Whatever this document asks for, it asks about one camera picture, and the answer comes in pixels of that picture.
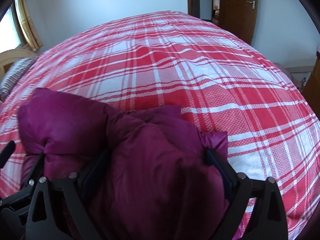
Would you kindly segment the magenta quilted down jacket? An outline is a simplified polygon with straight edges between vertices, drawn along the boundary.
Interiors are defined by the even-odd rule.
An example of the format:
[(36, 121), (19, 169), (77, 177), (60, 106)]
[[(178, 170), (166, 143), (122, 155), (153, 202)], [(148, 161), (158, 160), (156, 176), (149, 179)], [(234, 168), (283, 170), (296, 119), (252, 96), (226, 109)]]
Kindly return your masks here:
[(227, 157), (226, 132), (201, 132), (180, 106), (126, 112), (81, 96), (38, 88), (17, 113), (26, 157), (44, 154), (44, 175), (64, 179), (97, 160), (89, 210), (111, 239), (208, 239), (228, 202), (205, 150)]

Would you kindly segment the striped grey pillow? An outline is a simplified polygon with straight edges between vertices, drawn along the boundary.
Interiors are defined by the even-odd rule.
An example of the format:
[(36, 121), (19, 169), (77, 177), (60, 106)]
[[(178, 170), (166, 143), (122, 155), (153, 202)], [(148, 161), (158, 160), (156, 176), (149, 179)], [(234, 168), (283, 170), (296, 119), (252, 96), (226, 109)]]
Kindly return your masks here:
[(9, 70), (4, 75), (1, 81), (1, 102), (4, 102), (7, 96), (11, 93), (18, 81), (29, 70), (29, 68), (36, 62), (38, 57), (26, 57), (18, 59), (14, 62)]

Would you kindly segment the wooden headboard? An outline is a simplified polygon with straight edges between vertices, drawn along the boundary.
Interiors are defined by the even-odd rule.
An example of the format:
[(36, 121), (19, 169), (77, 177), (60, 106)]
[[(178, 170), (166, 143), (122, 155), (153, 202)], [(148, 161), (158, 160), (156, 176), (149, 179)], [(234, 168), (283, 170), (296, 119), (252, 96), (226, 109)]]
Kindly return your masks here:
[(10, 66), (19, 59), (27, 57), (37, 57), (38, 55), (26, 49), (12, 49), (0, 53), (0, 79), (8, 71)]

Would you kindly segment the wooden cabinet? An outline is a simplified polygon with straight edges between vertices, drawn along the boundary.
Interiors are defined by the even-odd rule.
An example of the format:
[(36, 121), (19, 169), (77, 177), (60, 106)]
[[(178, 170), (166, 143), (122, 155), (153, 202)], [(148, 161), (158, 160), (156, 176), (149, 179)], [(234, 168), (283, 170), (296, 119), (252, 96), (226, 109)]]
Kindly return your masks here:
[(320, 54), (316, 53), (317, 60), (308, 81), (305, 84), (302, 95), (307, 101), (317, 118), (320, 115)]

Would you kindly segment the yellow curtain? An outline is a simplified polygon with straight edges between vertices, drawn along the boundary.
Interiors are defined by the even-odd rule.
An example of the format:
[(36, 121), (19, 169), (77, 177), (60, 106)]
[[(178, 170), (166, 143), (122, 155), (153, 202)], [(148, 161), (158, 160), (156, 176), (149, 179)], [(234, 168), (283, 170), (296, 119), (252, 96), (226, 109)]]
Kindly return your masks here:
[(26, 0), (17, 0), (18, 18), (24, 38), (32, 51), (37, 51), (43, 46), (33, 20), (29, 14)]

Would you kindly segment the red white plaid bedspread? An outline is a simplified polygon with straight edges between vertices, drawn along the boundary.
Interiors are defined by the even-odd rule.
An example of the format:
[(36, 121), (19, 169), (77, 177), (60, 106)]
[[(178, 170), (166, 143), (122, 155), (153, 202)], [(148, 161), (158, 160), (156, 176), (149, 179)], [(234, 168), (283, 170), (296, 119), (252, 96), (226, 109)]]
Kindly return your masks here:
[(228, 160), (254, 179), (276, 179), (289, 239), (319, 204), (319, 119), (291, 80), (233, 34), (182, 12), (104, 23), (39, 56), (1, 103), (1, 145), (17, 148), (1, 196), (18, 190), (24, 149), (17, 110), (37, 87), (127, 111), (180, 105), (204, 132), (228, 133)]

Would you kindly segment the brown wooden door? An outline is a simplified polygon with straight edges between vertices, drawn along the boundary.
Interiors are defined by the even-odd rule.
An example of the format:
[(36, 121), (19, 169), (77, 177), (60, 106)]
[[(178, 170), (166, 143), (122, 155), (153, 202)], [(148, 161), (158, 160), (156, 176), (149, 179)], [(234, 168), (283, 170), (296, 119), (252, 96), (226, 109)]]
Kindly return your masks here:
[[(255, 1), (255, 9), (246, 1)], [(257, 19), (258, 0), (220, 0), (219, 27), (252, 43)]]

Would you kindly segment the window with frame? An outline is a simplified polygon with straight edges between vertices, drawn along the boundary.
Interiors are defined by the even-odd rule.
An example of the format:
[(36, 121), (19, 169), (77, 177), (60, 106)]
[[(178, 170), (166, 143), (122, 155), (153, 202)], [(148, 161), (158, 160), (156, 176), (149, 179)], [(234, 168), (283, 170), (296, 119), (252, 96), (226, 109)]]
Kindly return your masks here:
[(18, 21), (14, 2), (12, 2), (11, 6), (1, 19), (0, 31), (1, 53), (11, 49), (22, 48), (27, 44)]

